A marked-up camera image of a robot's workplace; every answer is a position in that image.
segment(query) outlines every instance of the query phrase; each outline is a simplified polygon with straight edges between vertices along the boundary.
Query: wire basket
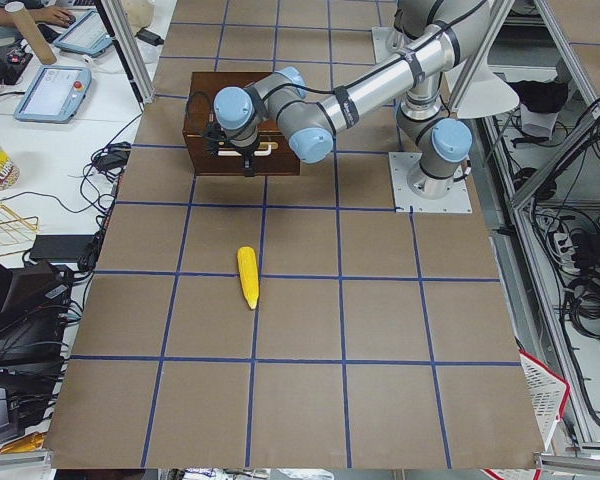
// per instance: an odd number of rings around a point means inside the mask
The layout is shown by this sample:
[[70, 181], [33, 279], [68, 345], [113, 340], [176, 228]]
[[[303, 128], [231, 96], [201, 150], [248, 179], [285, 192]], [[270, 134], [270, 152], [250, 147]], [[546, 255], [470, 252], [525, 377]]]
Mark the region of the wire basket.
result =
[[0, 203], [0, 257], [29, 248], [38, 231], [38, 217], [23, 218]]
[[[527, 380], [527, 388], [544, 449], [547, 450], [567, 405], [569, 384], [526, 352], [520, 352], [520, 363]], [[542, 474], [542, 470], [514, 469], [483, 470], [483, 472], [495, 480], [538, 480]]]

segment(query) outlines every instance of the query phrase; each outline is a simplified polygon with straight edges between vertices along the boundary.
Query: tablet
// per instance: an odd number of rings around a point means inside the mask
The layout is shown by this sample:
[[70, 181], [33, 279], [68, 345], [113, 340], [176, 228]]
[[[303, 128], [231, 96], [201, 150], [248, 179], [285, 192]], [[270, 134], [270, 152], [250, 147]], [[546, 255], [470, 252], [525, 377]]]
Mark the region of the tablet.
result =
[[97, 11], [91, 10], [80, 17], [53, 44], [60, 50], [97, 57], [111, 46], [111, 37]]
[[67, 123], [91, 84], [85, 67], [42, 66], [13, 114], [23, 122]]

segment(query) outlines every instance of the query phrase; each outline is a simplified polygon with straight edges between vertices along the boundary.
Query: blue tape line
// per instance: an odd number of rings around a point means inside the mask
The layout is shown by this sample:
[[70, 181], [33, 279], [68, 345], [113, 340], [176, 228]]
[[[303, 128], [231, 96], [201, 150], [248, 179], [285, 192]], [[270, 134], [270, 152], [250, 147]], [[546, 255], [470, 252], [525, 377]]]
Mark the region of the blue tape line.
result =
[[242, 358], [242, 357], [183, 357], [159, 355], [71, 355], [71, 360], [94, 360], [103, 362], [181, 362], [181, 363], [273, 363], [283, 365], [378, 365], [378, 366], [436, 366], [436, 367], [520, 367], [520, 362], [498, 361], [435, 361], [430, 360], [383, 360], [383, 359], [317, 359], [317, 358]]
[[378, 3], [378, 0], [375, 0], [375, 3], [376, 10], [378, 11], [378, 25], [382, 27], [382, 12], [380, 11], [380, 3]]
[[214, 72], [218, 71], [218, 63], [220, 63], [220, 49], [222, 48], [222, 39], [224, 38], [224, 29], [227, 24], [227, 15], [229, 13], [229, 2], [231, 2], [231, 0], [227, 0], [227, 3], [225, 3], [225, 5], [224, 5], [224, 14], [222, 16], [222, 26], [220, 27], [220, 39], [218, 40], [218, 50], [216, 50], [215, 64], [213, 66]]
[[429, 325], [429, 314], [427, 311], [427, 299], [424, 292], [424, 282], [422, 281], [422, 266], [420, 264], [420, 252], [418, 250], [418, 237], [416, 234], [416, 225], [413, 219], [413, 207], [410, 208], [409, 222], [411, 224], [411, 235], [413, 237], [413, 251], [416, 260], [416, 272], [418, 273], [418, 285], [420, 287], [420, 300], [422, 302], [422, 314], [424, 318], [425, 331], [427, 334], [427, 345], [429, 347], [429, 358], [431, 360], [431, 373], [433, 375], [433, 387], [436, 394], [436, 404], [438, 408], [438, 418], [440, 420], [440, 431], [442, 433], [442, 444], [444, 447], [444, 456], [447, 468], [453, 468], [451, 463], [451, 452], [449, 451], [449, 440], [447, 438], [447, 429], [444, 423], [444, 411], [442, 409], [442, 397], [440, 394], [440, 384], [438, 382], [438, 372], [435, 366], [435, 356], [433, 351], [433, 341], [431, 339], [431, 327]]
[[[171, 25], [191, 25], [191, 26], [197, 26], [197, 27], [220, 27], [220, 26], [224, 25], [226, 27], [240, 27], [240, 28], [281, 28], [281, 29], [287, 29], [287, 30], [321, 30], [321, 31], [329, 30], [328, 27], [298, 26], [298, 25], [284, 25], [284, 24], [280, 25], [278, 23], [277, 17], [276, 17], [275, 25], [268, 25], [268, 24], [263, 25], [263, 24], [251, 24], [251, 23], [205, 23], [205, 22], [184, 22], [184, 21], [171, 22]], [[369, 29], [364, 29], [364, 28], [345, 28], [345, 27], [335, 28], [334, 27], [331, 30], [333, 30], [335, 32], [369, 33]]]
[[156, 93], [156, 97], [177, 98], [178, 100], [187, 100], [189, 98], [186, 95], [175, 95], [173, 93]]
[[[206, 57], [206, 56], [202, 56], [202, 55], [160, 55], [160, 58], [166, 58], [169, 60], [215, 60], [216, 57]], [[218, 57], [218, 60], [220, 61], [227, 61], [227, 62], [244, 62], [244, 58], [233, 58], [233, 57]], [[266, 58], [249, 58], [248, 59], [250, 62], [262, 62], [262, 63], [273, 63], [272, 59], [266, 59]], [[293, 63], [293, 64], [318, 64], [318, 65], [331, 65], [331, 62], [327, 62], [327, 61], [320, 61], [320, 60], [304, 60], [301, 58], [298, 59], [291, 59], [291, 60], [287, 60], [287, 59], [279, 59], [278, 60], [280, 63]], [[373, 63], [356, 63], [356, 62], [333, 62], [336, 65], [348, 65], [348, 66], [354, 66], [354, 67], [373, 67], [375, 64]]]
[[107, 270], [96, 269], [95, 273], [99, 275], [153, 275], [156, 277], [173, 277], [175, 272], [152, 272], [148, 270]]
[[150, 355], [71, 355], [71, 360], [102, 360], [108, 362], [158, 362], [162, 357]]
[[337, 153], [342, 153], [345, 155], [348, 155], [350, 153], [352, 154], [361, 154], [361, 155], [386, 155], [387, 152], [381, 152], [379, 150], [343, 150], [343, 149], [336, 149], [335, 152]]
[[185, 150], [186, 145], [165, 145], [160, 143], [134, 143], [133, 148], [172, 148], [174, 150]]
[[[165, 201], [153, 201], [153, 200], [120, 200], [119, 205], [143, 205], [143, 206], [165, 206], [165, 207], [188, 207], [192, 205], [200, 208], [262, 208], [262, 205], [258, 204], [232, 204], [232, 203], [197, 203], [192, 204], [185, 202], [165, 202]], [[286, 210], [329, 210], [335, 211], [336, 207], [329, 207], [326, 205], [267, 205], [267, 208], [275, 209], [286, 209]], [[394, 212], [394, 208], [382, 208], [382, 207], [340, 207], [342, 211], [351, 212]]]
[[[193, 195], [196, 188], [195, 178], [191, 181], [191, 190], [189, 192], [189, 203], [193, 201]], [[173, 317], [173, 308], [175, 304], [176, 292], [178, 290], [178, 272], [182, 266], [182, 258], [184, 257], [184, 250], [187, 241], [187, 232], [189, 231], [189, 221], [191, 219], [191, 206], [187, 208], [187, 215], [184, 222], [184, 228], [182, 231], [182, 239], [180, 240], [180, 251], [178, 252], [178, 263], [176, 265], [175, 277], [173, 280], [173, 288], [171, 290], [171, 299], [169, 301], [169, 310], [167, 313], [167, 321], [164, 327], [164, 333], [162, 336], [162, 347], [160, 349], [161, 359], [158, 361], [158, 368], [156, 371], [156, 380], [153, 388], [153, 396], [151, 398], [151, 410], [149, 411], [149, 420], [147, 422], [147, 431], [144, 438], [144, 448], [142, 451], [142, 460], [140, 462], [141, 467], [145, 467], [147, 463], [147, 456], [149, 455], [149, 445], [151, 443], [151, 432], [153, 430], [153, 421], [156, 414], [156, 406], [158, 402], [158, 393], [160, 391], [160, 381], [162, 378], [162, 368], [164, 366], [164, 354], [167, 350], [167, 341], [169, 339], [169, 329], [171, 328], [171, 319]]]
[[262, 278], [280, 278], [284, 280], [338, 280], [337, 275], [286, 275], [284, 273], [263, 273]]
[[600, 47], [600, 43], [589, 43], [589, 42], [569, 42], [569, 45], [586, 45], [591, 47]]
[[[269, 189], [269, 177], [264, 179], [264, 189], [262, 193], [262, 217], [260, 219], [260, 245], [258, 252], [258, 275], [262, 276], [262, 262], [264, 259], [264, 238], [267, 223], [267, 194]], [[256, 357], [258, 348], [258, 324], [260, 320], [260, 303], [256, 307], [253, 318], [253, 338], [251, 343], [251, 371], [249, 372], [249, 404], [247, 406], [247, 440], [244, 454], [244, 464], [246, 467], [251, 465], [251, 434], [253, 430], [253, 402], [255, 390], [256, 375]]]
[[[331, 16], [329, 15], [329, 25], [331, 25]], [[331, 35], [329, 35], [329, 43], [331, 44]], [[344, 435], [345, 449], [347, 457], [347, 468], [353, 465], [351, 454], [351, 426], [349, 418], [349, 382], [347, 378], [347, 340], [345, 327], [345, 312], [344, 312], [344, 289], [342, 284], [342, 229], [340, 224], [340, 182], [338, 177], [338, 155], [333, 154], [333, 176], [335, 179], [335, 196], [336, 196], [336, 238], [337, 238], [337, 255], [338, 255], [338, 307], [340, 310], [340, 349], [342, 351], [342, 397], [344, 404]]]
[[[175, 276], [176, 272], [148, 270], [96, 270], [99, 275], [153, 275]], [[235, 278], [237, 273], [228, 272], [188, 272], [177, 273], [181, 277], [228, 277]], [[500, 283], [497, 278], [442, 278], [442, 277], [366, 277], [361, 275], [304, 275], [293, 273], [263, 273], [261, 278], [279, 278], [284, 280], [343, 280], [346, 282], [432, 282], [432, 283]]]
[[277, 53], [278, 53], [278, 30], [280, 25], [280, 0], [276, 2], [276, 24], [273, 26], [273, 71], [277, 70]]
[[284, 365], [342, 365], [340, 359], [310, 359], [310, 358], [258, 358], [256, 363], [276, 363]]

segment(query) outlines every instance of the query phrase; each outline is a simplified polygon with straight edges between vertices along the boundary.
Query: cardboard tube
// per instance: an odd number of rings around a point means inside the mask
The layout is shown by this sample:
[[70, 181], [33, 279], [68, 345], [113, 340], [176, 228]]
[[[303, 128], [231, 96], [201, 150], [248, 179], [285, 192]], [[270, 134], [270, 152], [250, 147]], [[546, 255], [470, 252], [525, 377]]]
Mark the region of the cardboard tube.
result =
[[22, 2], [10, 2], [4, 7], [13, 23], [15, 23], [20, 33], [31, 46], [33, 53], [40, 59], [44, 65], [56, 63], [56, 56], [49, 47], [49, 44], [38, 30], [36, 22], [33, 21], [31, 14], [24, 7]]

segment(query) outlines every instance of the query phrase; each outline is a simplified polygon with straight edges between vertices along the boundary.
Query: yellow corn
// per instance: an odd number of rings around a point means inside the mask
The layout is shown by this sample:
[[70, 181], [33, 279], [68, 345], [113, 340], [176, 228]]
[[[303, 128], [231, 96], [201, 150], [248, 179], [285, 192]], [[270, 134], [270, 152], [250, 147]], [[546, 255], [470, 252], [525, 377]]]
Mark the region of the yellow corn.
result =
[[240, 273], [242, 294], [249, 304], [249, 308], [254, 310], [258, 305], [260, 285], [258, 282], [258, 262], [253, 248], [240, 247], [238, 249], [238, 272]]

